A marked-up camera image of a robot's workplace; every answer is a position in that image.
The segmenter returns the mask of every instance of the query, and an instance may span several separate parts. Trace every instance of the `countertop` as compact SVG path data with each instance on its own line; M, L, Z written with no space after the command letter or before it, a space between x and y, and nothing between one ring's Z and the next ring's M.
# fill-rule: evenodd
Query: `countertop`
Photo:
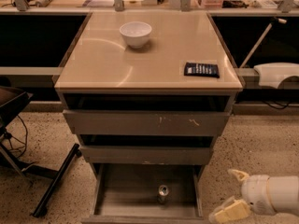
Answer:
M128 21L152 26L144 48L122 40L119 28ZM216 63L220 78L186 77L186 62ZM95 9L55 88L241 91L242 85L205 11Z

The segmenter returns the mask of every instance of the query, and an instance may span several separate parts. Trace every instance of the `terrazzo floor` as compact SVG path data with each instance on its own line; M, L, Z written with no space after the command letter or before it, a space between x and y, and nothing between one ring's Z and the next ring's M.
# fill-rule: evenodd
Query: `terrazzo floor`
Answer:
M28 148L21 160L37 161L37 165L58 170L77 142L62 113L22 112L20 117L29 132ZM18 118L9 124L7 130L19 139L23 140L25 136ZM13 146L17 147L18 142L13 140ZM251 175L299 175L299 117L230 117L199 184L205 217L227 198L239 195L238 183L227 173L229 168ZM14 170L0 167L0 223L80 223L82 218L89 216L96 180L83 157L73 159L59 188L50 198L48 213L40 218L31 214L50 180L34 175L28 177L32 186ZM236 223L297 224L299 217L251 215Z

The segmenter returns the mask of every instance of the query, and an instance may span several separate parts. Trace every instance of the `drawer front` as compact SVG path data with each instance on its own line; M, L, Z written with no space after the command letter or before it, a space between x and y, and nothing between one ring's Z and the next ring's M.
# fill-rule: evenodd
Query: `drawer front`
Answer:
M94 215L84 218L83 224L210 224L203 218L158 218L158 217L105 217Z
M219 136L228 112L65 110L75 134Z
M82 146L80 150L90 163L206 165L212 156L212 149L208 147Z

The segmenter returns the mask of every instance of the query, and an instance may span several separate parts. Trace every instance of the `chair leg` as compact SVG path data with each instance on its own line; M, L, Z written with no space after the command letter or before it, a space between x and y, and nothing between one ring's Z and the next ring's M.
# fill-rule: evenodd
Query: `chair leg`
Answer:
M2 153L3 157L9 162L9 164L13 167L14 170L18 172L20 176L31 184L29 178L21 171L20 167L17 164L16 158L12 156L12 154L7 150L7 148L0 142L0 153Z
M47 203L48 203L52 193L57 188L57 185L58 185L59 181L62 179L62 177L64 175L64 172L68 168L70 162L73 160L74 156L78 154L78 148L79 148L79 145L74 144L72 149L69 151L67 157L64 160L63 165L57 171L56 176L54 177L54 179L50 183L47 191L45 192L44 196L40 200L36 210L33 213L33 217L42 217L42 216L46 215L46 213L47 213Z

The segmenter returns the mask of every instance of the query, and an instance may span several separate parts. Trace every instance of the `chair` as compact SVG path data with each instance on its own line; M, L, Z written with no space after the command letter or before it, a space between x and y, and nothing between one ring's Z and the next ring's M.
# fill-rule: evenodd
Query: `chair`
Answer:
M73 157L75 155L80 156L80 151L78 150L79 145L74 144L61 168L58 171L55 171L19 161L3 145L2 140L11 136L11 134L7 132L6 127L31 102L32 97L32 94L27 93L22 89L0 86L0 165L10 168L12 167L28 182L30 181L26 174L40 175L52 179L50 186L33 213L34 217L41 217L47 213L46 205L58 182L63 177L64 172L68 168Z

